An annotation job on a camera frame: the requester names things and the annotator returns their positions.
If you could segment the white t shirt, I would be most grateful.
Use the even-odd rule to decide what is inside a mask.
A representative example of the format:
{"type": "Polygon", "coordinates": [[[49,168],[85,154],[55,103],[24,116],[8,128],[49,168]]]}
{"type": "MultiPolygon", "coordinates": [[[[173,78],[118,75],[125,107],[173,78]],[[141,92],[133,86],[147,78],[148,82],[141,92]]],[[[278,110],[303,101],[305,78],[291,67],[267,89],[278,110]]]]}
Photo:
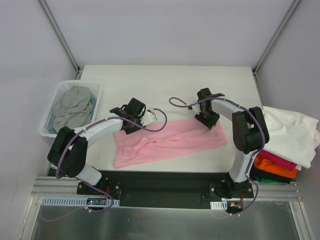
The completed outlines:
{"type": "Polygon", "coordinates": [[[264,150],[309,169],[320,145],[319,120],[269,106],[263,106],[262,112],[269,133],[269,142],[264,150]]]}

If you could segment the aluminium frame post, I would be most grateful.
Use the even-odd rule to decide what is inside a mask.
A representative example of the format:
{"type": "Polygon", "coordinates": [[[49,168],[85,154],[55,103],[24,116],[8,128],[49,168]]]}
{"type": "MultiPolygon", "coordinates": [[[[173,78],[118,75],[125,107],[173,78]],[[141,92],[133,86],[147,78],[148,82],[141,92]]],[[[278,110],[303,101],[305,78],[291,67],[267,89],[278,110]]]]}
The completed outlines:
{"type": "Polygon", "coordinates": [[[75,72],[75,79],[79,80],[82,75],[83,67],[79,65],[77,62],[72,50],[46,0],[38,0],[39,6],[41,7],[48,23],[50,24],[54,34],[56,35],[60,46],[62,47],[67,59],[69,60],[74,72],[75,72]]]}
{"type": "Polygon", "coordinates": [[[281,35],[285,31],[285,28],[289,24],[290,20],[296,13],[297,9],[301,5],[302,0],[293,0],[288,9],[286,10],[284,16],[282,17],[280,23],[278,24],[277,28],[275,29],[274,33],[272,34],[270,40],[268,41],[265,49],[262,52],[258,62],[256,63],[255,67],[252,69],[252,74],[254,76],[257,75],[259,70],[261,69],[262,65],[264,64],[265,60],[267,59],[268,55],[272,51],[273,47],[276,45],[277,41],[280,39],[281,35]]]}

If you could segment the left aluminium frame post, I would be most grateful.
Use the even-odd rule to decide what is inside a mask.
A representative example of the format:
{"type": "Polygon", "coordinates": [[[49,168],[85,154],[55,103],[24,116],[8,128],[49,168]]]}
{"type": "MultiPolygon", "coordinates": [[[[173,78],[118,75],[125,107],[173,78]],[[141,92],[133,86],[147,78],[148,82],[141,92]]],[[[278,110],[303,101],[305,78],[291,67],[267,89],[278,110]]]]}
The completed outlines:
{"type": "Polygon", "coordinates": [[[74,72],[75,72],[75,79],[79,80],[82,75],[83,67],[79,65],[77,62],[72,50],[46,0],[38,0],[39,6],[41,7],[48,23],[50,24],[54,34],[56,35],[60,46],[62,47],[67,59],[69,60],[74,72]]]}

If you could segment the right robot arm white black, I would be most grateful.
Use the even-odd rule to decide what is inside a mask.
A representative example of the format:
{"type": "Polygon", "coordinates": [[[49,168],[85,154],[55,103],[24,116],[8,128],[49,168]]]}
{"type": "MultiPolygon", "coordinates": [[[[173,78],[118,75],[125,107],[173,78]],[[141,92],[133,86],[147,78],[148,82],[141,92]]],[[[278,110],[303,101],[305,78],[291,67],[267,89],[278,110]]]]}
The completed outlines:
{"type": "Polygon", "coordinates": [[[197,93],[195,119],[211,130],[220,116],[232,123],[232,139],[237,149],[232,167],[226,177],[214,187],[214,193],[222,198],[235,198],[245,192],[250,183],[250,170],[254,158],[269,142],[268,128],[260,107],[245,108],[226,99],[222,93],[212,94],[209,88],[197,93]]]}

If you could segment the orange t shirt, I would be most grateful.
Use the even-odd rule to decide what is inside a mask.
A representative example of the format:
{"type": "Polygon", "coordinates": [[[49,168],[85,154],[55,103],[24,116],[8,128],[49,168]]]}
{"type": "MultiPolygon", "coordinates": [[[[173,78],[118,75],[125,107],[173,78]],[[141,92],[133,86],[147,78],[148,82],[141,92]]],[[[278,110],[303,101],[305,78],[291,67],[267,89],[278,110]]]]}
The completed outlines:
{"type": "Polygon", "coordinates": [[[298,170],[295,168],[293,170],[289,170],[268,158],[263,158],[260,155],[257,155],[255,157],[254,166],[258,170],[262,170],[289,179],[294,179],[298,173],[298,170]]]}

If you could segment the magenta t shirt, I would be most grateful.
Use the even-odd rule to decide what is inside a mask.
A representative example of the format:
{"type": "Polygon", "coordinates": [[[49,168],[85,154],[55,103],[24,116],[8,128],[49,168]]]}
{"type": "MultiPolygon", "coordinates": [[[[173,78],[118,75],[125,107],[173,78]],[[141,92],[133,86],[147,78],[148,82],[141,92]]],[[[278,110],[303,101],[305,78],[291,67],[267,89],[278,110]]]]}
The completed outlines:
{"type": "Polygon", "coordinates": [[[290,162],[288,160],[285,160],[284,158],[281,158],[277,155],[274,155],[268,151],[262,150],[259,152],[259,155],[263,158],[263,159],[268,159],[270,161],[273,161],[274,163],[282,166],[283,168],[293,171],[296,169],[297,164],[290,162]]]}

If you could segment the aluminium front rail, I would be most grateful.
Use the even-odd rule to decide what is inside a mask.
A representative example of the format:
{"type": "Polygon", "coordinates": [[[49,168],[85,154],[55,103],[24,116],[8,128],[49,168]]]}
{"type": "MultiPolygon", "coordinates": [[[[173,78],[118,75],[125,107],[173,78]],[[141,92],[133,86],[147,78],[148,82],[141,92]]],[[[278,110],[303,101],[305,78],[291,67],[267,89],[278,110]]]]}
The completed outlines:
{"type": "MultiPolygon", "coordinates": [[[[37,177],[31,194],[33,196],[75,196],[79,181],[73,178],[63,177],[56,179],[50,176],[37,177]]],[[[299,186],[293,182],[285,183],[258,183],[258,201],[288,201],[301,202],[303,200],[299,186]]]]}

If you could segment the pink t shirt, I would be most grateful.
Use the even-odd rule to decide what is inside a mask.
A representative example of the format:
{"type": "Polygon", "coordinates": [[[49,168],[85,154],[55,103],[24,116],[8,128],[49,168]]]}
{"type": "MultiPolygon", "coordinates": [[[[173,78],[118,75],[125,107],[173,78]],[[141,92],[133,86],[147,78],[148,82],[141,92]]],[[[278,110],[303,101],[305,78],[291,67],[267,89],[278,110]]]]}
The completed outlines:
{"type": "Polygon", "coordinates": [[[228,143],[221,124],[212,129],[196,119],[170,121],[159,132],[138,130],[131,134],[113,134],[115,168],[146,164],[183,157],[215,149],[228,143]]]}

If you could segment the green t shirt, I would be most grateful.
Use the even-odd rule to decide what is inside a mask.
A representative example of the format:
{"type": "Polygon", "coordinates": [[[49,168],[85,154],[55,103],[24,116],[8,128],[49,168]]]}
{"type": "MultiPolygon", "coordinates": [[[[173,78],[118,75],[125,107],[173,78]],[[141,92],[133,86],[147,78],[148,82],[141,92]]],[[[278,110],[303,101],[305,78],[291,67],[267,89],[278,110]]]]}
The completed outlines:
{"type": "Polygon", "coordinates": [[[255,176],[254,178],[259,183],[271,184],[271,183],[276,183],[277,182],[275,180],[268,179],[268,178],[263,178],[263,177],[260,177],[260,176],[255,176]]]}

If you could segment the right aluminium frame post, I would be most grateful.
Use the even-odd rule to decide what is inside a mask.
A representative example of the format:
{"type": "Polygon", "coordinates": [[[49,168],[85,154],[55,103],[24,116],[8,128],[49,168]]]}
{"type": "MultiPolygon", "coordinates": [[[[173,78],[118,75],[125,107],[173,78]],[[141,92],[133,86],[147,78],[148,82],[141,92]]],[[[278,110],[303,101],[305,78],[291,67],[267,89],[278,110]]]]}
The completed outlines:
{"type": "Polygon", "coordinates": [[[277,41],[280,39],[281,35],[285,31],[285,28],[289,24],[290,20],[296,13],[297,9],[301,5],[302,0],[293,0],[288,9],[286,10],[284,16],[282,17],[280,23],[278,24],[277,28],[275,29],[274,33],[272,34],[270,40],[268,41],[265,49],[262,52],[258,62],[256,63],[255,67],[252,69],[252,74],[254,76],[257,75],[259,70],[261,69],[262,65],[264,64],[265,60],[267,59],[268,55],[272,51],[273,47],[276,45],[277,41]]]}

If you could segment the white plastic laundry basket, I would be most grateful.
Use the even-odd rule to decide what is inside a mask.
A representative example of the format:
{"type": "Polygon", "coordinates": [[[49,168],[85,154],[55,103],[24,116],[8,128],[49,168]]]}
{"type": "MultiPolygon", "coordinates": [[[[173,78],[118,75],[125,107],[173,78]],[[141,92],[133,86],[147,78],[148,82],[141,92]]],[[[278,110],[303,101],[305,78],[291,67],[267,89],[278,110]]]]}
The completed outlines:
{"type": "Polygon", "coordinates": [[[55,138],[60,129],[78,128],[95,121],[102,84],[89,80],[64,80],[57,84],[41,120],[39,134],[55,138]]]}

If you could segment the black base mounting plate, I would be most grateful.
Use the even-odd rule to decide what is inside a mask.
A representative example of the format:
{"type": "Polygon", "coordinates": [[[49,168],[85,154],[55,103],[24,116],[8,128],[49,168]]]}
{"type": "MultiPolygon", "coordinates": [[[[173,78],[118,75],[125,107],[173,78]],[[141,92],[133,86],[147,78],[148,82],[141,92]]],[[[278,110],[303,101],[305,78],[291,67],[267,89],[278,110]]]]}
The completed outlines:
{"type": "Polygon", "coordinates": [[[222,199],[253,199],[248,181],[234,183],[227,172],[102,171],[95,189],[80,182],[78,195],[106,191],[122,207],[209,209],[222,199]]]}

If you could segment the black t shirt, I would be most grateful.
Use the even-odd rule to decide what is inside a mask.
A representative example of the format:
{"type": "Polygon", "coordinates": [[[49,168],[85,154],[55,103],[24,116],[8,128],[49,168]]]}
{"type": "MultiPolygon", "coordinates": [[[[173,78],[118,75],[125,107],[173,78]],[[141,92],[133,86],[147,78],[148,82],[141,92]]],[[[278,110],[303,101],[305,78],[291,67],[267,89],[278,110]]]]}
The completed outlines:
{"type": "Polygon", "coordinates": [[[255,179],[255,176],[259,176],[262,178],[274,180],[277,183],[285,183],[290,184],[292,179],[284,176],[280,176],[274,173],[270,173],[261,169],[257,169],[255,166],[253,166],[250,170],[250,177],[253,177],[255,179]]]}

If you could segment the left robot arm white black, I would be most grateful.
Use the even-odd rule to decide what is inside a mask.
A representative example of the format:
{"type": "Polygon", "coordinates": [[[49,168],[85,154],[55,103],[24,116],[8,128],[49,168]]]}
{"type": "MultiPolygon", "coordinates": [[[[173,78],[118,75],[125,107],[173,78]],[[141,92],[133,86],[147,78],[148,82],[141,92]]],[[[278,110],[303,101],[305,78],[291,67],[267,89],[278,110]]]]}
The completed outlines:
{"type": "Polygon", "coordinates": [[[116,132],[131,134],[145,129],[157,120],[156,110],[147,109],[141,101],[132,98],[128,104],[115,107],[102,119],[85,126],[71,129],[61,128],[47,155],[48,161],[56,167],[55,177],[75,178],[88,183],[96,195],[103,193],[106,182],[102,173],[87,163],[87,151],[95,143],[116,132]]]}

